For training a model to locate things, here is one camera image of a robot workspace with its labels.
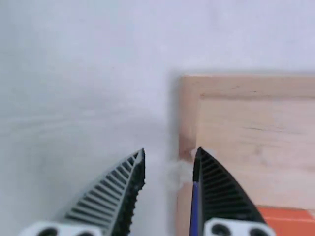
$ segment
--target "wooden board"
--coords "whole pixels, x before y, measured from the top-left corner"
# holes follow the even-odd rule
[[[180,158],[203,146],[253,202],[315,209],[315,77],[182,79]],[[177,235],[188,235],[192,184],[179,191]]]

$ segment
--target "wood grain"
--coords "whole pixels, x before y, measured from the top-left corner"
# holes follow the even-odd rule
[[[186,76],[180,158],[214,150],[255,204],[315,209],[315,77]],[[189,235],[191,185],[178,195],[177,235]]]

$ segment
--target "white surface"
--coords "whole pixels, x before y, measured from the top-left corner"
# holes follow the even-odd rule
[[[173,235],[178,76],[313,71],[312,0],[0,1],[0,226],[49,219],[144,146],[132,234]]]

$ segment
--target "orange object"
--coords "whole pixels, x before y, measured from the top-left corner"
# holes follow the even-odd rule
[[[259,208],[277,236],[313,236],[315,219],[306,210]]]

